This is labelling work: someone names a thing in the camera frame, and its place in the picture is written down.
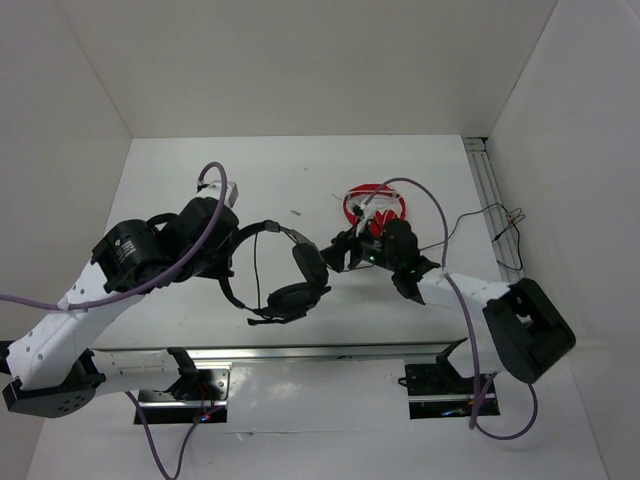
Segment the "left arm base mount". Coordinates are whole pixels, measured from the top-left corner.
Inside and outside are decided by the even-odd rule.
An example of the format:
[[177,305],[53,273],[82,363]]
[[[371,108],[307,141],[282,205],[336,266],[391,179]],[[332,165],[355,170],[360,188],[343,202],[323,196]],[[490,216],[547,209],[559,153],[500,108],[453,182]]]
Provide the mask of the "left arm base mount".
[[199,372],[199,380],[189,393],[174,398],[169,392],[140,390],[137,400],[150,425],[223,424],[228,418],[231,369],[213,364]]

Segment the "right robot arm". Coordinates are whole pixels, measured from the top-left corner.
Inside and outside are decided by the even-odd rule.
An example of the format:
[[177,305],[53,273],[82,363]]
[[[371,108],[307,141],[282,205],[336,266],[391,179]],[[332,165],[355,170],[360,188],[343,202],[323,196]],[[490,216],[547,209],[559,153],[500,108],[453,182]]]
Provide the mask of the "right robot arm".
[[356,226],[337,234],[322,256],[336,272],[362,262],[386,269],[402,297],[421,305],[461,310],[471,322],[482,322],[490,344],[476,344],[476,334],[457,348],[473,367],[487,373],[507,372],[533,384],[576,345],[576,336],[540,285],[522,278],[508,284],[449,272],[418,247],[405,220],[392,220],[378,236]]

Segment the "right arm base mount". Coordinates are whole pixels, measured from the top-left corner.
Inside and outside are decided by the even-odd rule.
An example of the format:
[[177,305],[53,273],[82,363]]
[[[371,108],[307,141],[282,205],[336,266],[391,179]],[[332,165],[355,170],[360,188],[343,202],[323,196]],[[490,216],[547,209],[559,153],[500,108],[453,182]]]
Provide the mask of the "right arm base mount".
[[474,403],[473,379],[461,377],[452,367],[406,364],[397,380],[408,395],[412,420],[470,417]]

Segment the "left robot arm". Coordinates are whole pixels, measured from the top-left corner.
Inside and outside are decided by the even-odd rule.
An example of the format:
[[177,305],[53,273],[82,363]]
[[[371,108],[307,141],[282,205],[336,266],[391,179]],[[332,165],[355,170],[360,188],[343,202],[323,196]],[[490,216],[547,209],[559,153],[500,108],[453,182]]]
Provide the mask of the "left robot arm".
[[192,277],[215,279],[239,220],[233,201],[192,199],[179,214],[113,227],[62,299],[21,339],[1,344],[8,411],[60,418],[97,396],[155,390],[182,400],[203,376],[186,349],[106,352],[91,344],[151,291]]

